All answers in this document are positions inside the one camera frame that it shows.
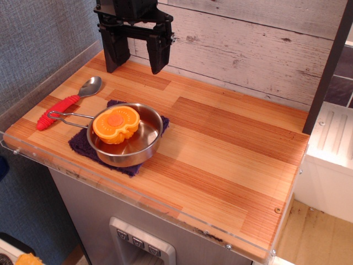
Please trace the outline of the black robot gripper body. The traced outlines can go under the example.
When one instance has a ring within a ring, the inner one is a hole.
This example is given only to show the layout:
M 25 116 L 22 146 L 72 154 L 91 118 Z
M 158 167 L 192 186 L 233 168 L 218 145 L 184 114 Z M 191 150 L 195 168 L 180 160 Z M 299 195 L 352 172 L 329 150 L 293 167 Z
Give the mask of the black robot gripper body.
M 97 1 L 94 12 L 100 25 L 115 34 L 147 40 L 173 41 L 173 17 L 157 7 L 157 1 Z

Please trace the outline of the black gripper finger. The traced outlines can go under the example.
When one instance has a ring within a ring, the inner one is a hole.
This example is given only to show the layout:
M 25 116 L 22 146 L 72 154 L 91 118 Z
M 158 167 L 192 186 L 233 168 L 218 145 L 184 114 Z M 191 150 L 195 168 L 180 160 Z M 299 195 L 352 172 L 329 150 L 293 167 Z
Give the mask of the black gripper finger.
M 169 63 L 174 33 L 166 24 L 157 24 L 147 38 L 147 51 L 152 73 L 158 74 Z
M 124 64 L 130 58 L 127 37 L 119 26 L 99 24 L 106 64 Z

